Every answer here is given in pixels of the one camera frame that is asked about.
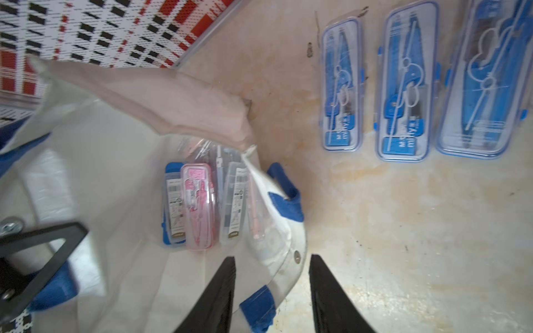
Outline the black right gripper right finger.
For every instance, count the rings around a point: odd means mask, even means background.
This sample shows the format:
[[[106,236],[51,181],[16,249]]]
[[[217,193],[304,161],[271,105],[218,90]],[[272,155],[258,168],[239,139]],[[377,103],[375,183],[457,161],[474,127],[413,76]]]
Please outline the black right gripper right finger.
[[[373,332],[320,255],[310,259],[310,292],[316,332]]]

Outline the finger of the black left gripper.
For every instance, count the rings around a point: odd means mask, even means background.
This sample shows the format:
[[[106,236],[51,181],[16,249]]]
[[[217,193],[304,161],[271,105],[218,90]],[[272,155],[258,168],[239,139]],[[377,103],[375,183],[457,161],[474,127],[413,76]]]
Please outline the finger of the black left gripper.
[[[79,222],[24,230],[22,221],[1,222],[1,324],[24,311],[42,312],[79,295],[69,257],[86,238]]]

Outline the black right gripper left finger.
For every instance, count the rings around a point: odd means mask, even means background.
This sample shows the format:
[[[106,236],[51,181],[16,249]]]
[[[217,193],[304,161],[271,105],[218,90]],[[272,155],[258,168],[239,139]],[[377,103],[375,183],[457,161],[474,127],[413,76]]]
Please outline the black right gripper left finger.
[[[230,332],[235,280],[235,258],[226,257],[197,303],[174,332]]]

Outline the pink compass set case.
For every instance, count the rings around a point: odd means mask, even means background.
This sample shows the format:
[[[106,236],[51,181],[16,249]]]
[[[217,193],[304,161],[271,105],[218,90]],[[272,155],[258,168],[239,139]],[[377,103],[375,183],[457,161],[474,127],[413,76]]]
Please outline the pink compass set case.
[[[209,164],[187,163],[181,168],[186,247],[205,251],[215,243],[214,185]]]

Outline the white canvas bag blue handles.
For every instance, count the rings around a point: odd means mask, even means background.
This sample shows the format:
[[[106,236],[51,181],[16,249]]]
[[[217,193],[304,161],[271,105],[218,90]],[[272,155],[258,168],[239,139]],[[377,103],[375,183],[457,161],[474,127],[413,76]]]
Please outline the white canvas bag blue handles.
[[[174,332],[226,257],[236,265],[230,332],[268,331],[302,273],[306,236],[297,188],[279,164],[259,165],[244,101],[171,69],[29,61],[47,89],[33,115],[1,130],[1,222],[79,222],[88,234],[69,257],[79,295],[1,331]],[[242,234],[226,245],[222,148],[240,153],[249,177]],[[163,243],[170,162],[211,168],[205,251]]]

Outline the blue compass set case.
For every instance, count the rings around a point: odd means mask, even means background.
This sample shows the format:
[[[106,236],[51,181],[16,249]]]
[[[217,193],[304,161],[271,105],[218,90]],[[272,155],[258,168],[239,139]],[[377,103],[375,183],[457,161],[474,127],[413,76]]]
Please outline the blue compass set case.
[[[321,141],[327,151],[355,151],[363,140],[362,23],[353,15],[326,26],[321,36]]]
[[[437,150],[492,160],[508,148],[532,70],[532,2],[469,1],[446,78]]]
[[[439,4],[415,1],[390,12],[380,47],[376,152],[387,162],[420,162],[430,150],[439,79]]]

